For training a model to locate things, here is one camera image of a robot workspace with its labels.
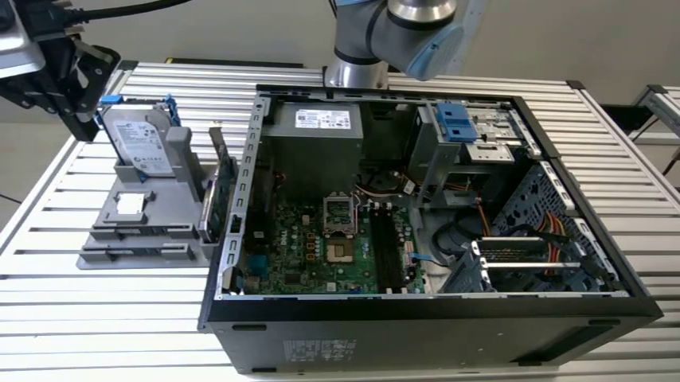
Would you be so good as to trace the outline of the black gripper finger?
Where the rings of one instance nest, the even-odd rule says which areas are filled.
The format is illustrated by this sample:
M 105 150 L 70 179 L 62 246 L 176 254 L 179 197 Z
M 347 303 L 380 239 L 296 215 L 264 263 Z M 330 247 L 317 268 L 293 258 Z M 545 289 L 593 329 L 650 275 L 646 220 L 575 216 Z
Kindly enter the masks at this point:
M 94 122 L 98 100 L 105 93 L 106 83 L 121 57 L 114 50 L 88 45 L 80 39 L 74 39 L 73 43 L 77 56 L 74 79 L 80 88 L 74 97 L 76 123 L 70 133 L 77 141 L 90 142 L 98 131 Z
M 1 97 L 22 109 L 41 108 L 60 118 L 70 135 L 77 138 L 77 122 L 68 92 L 52 79 L 1 79 Z

